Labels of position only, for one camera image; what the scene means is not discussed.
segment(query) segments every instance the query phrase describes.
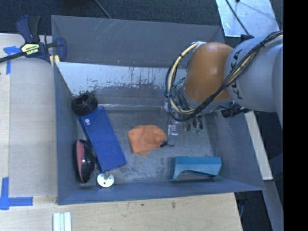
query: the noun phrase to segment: yellow cable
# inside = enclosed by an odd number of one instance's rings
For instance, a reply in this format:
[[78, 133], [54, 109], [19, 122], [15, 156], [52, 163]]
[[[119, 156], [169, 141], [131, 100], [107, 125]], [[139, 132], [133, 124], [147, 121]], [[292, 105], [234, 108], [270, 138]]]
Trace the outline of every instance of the yellow cable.
[[[170, 74], [169, 74], [169, 78], [168, 78], [168, 83], [167, 83], [167, 87], [168, 87], [168, 92], [170, 93], [170, 90], [171, 90], [171, 86], [172, 86], [172, 79], [173, 79], [173, 75], [174, 75], [174, 72], [175, 70], [177, 69], [178, 67], [178, 64], [181, 60], [181, 58], [183, 58], [191, 49], [195, 48], [199, 43], [194, 43], [192, 44], [191, 46], [189, 46], [186, 50], [184, 50], [182, 52], [182, 54], [176, 59], [176, 61], [174, 62], [172, 68], [171, 68], [171, 71], [170, 71]], [[189, 115], [191, 113], [194, 112], [194, 109], [192, 110], [182, 110], [182, 109], [179, 109], [173, 102], [172, 99], [170, 99], [170, 104], [172, 105], [172, 107], [178, 112], [178, 113], [181, 113], [181, 114], [185, 114], [185, 115]]]

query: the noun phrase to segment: orange cloth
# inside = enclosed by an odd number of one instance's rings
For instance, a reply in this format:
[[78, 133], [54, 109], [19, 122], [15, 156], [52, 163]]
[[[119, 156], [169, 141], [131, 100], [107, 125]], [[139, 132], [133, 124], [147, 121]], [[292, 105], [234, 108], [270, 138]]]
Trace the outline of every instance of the orange cloth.
[[163, 144], [166, 139], [164, 131], [155, 125], [139, 125], [127, 132], [134, 154], [146, 155], [147, 151]]

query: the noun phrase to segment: black oval object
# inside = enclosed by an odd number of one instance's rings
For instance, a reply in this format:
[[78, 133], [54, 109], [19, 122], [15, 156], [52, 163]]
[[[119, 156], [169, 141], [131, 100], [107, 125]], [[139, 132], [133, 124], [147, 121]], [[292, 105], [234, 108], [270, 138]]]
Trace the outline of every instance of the black oval object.
[[86, 183], [91, 178], [95, 167], [93, 147], [85, 140], [78, 140], [74, 155], [77, 175], [82, 183]]
[[72, 109], [77, 116], [90, 114], [97, 108], [98, 102], [92, 93], [85, 93], [73, 99]]

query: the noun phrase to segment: blue tape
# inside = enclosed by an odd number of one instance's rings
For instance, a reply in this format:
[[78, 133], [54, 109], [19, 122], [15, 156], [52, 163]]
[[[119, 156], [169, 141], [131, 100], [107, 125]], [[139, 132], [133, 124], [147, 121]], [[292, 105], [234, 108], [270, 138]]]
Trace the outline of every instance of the blue tape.
[[32, 206], [33, 197], [9, 198], [9, 178], [2, 179], [0, 210], [8, 210], [11, 206]]
[[[20, 48], [16, 46], [5, 47], [3, 48], [3, 50], [5, 51], [5, 53], [8, 54], [8, 56], [21, 52]], [[11, 72], [11, 61], [8, 60], [6, 65], [6, 74], [8, 75], [10, 72]]]

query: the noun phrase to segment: white bolt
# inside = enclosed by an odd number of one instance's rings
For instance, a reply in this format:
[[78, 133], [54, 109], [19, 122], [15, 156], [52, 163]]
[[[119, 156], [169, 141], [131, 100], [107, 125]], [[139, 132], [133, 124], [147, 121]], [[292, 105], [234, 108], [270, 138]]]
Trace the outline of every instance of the white bolt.
[[112, 174], [105, 175], [101, 173], [97, 176], [97, 183], [102, 187], [110, 187], [115, 182], [115, 178]]

